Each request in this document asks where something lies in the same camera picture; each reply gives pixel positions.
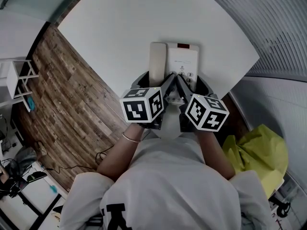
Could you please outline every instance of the yellow fabric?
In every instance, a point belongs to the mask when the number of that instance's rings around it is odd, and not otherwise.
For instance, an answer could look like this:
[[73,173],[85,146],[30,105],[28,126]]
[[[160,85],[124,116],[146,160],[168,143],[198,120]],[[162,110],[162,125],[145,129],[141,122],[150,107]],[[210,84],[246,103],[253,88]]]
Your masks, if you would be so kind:
[[288,151],[284,139],[265,125],[246,134],[237,143],[228,136],[223,151],[236,173],[255,170],[269,198],[278,187],[288,167]]

